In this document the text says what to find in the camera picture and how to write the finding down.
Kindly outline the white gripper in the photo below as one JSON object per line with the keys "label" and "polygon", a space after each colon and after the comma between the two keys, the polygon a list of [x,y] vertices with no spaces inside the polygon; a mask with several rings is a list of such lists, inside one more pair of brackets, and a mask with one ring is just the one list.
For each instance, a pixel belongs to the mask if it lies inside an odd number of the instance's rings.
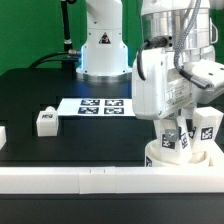
{"label": "white gripper", "polygon": [[211,60],[214,50],[208,47],[197,62],[185,63],[184,70],[209,88],[201,89],[178,74],[173,65],[173,52],[164,48],[142,52],[143,74],[139,77],[137,61],[132,70],[132,108],[139,119],[160,120],[165,117],[174,124],[165,129],[169,142],[180,138],[177,116],[172,114],[191,103],[208,104],[224,93],[224,65]]}

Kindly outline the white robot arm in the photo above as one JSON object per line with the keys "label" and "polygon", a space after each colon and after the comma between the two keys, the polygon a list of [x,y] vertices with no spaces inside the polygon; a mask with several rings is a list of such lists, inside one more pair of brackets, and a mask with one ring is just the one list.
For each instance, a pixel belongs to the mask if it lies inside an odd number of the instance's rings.
{"label": "white robot arm", "polygon": [[86,0],[87,40],[77,73],[95,82],[132,74],[137,118],[171,118],[191,103],[224,94],[224,66],[215,61],[209,0],[143,0],[143,43],[133,66],[122,40],[121,0]]}

